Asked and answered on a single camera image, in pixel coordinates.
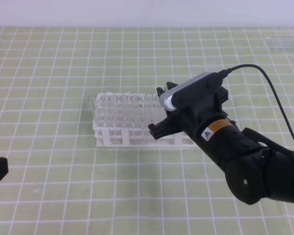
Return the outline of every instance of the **black robotic arm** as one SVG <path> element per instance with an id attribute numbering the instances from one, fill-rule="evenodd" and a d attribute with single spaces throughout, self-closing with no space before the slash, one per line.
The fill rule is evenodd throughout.
<path id="1" fill-rule="evenodd" d="M 234 196 L 249 205 L 265 197 L 294 203 L 294 151 L 251 129 L 240 131 L 222 110 L 222 104 L 228 100 L 222 81 L 242 67 L 260 69 L 268 77 L 256 65 L 241 65 L 207 72 L 180 85 L 168 82 L 167 91 L 157 88 L 167 118 L 156 125 L 150 124 L 150 133 L 159 139 L 184 131 L 225 173 Z M 294 138 L 274 88 L 272 90 Z"/>

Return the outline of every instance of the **grid mat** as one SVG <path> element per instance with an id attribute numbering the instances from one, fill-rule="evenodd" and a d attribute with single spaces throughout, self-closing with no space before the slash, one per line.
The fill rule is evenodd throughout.
<path id="1" fill-rule="evenodd" d="M 271 53 L 267 36 L 294 28 L 0 28 L 0 235 L 294 235 L 294 205 L 241 203 L 199 149 L 96 148 L 87 105 L 257 63 L 294 129 L 294 51 Z M 224 86 L 241 129 L 294 149 L 258 71 Z"/>

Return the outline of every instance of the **clear test tube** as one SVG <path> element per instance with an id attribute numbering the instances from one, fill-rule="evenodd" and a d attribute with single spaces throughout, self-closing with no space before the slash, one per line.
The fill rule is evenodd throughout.
<path id="1" fill-rule="evenodd" d="M 144 127 L 148 127 L 152 123 L 152 103 L 153 94 L 145 94 L 144 98 L 144 116 L 143 123 Z"/>
<path id="2" fill-rule="evenodd" d="M 118 97 L 116 95 L 110 96 L 110 102 L 111 102 L 111 116 L 112 116 L 112 121 L 113 125 L 115 127 L 122 127 L 122 123 L 120 120 L 120 114 L 118 114 L 118 109 L 119 109 L 119 101 Z"/>
<path id="3" fill-rule="evenodd" d="M 142 127 L 141 109 L 137 95 L 131 97 L 131 114 L 134 127 Z"/>
<path id="4" fill-rule="evenodd" d="M 155 100 L 155 108 L 154 108 L 154 116 L 153 116 L 153 123 L 157 124 L 161 121 L 161 105 L 159 102 L 159 96 L 156 95 L 156 100 Z"/>
<path id="5" fill-rule="evenodd" d="M 104 94 L 101 97 L 101 103 L 102 103 L 104 125 L 105 127 L 110 127 L 111 122 L 109 122 L 109 103 L 110 103 L 109 96 Z"/>
<path id="6" fill-rule="evenodd" d="M 96 96 L 91 95 L 88 97 L 88 104 L 93 114 L 93 119 L 96 117 L 96 112 L 98 111 L 98 104 L 96 101 Z"/>
<path id="7" fill-rule="evenodd" d="M 102 109 L 99 108 L 98 102 L 97 102 L 96 97 L 94 95 L 91 95 L 90 97 L 88 97 L 88 104 L 89 104 L 90 109 L 92 110 L 93 118 L 95 120 L 95 125 L 97 127 L 103 127 L 104 122 L 103 122 Z"/>
<path id="8" fill-rule="evenodd" d="M 122 114 L 122 122 L 124 127 L 128 127 L 128 128 L 132 127 L 132 119 L 130 116 L 128 98 L 126 95 L 120 96 L 120 107 L 121 107 L 120 113 Z"/>

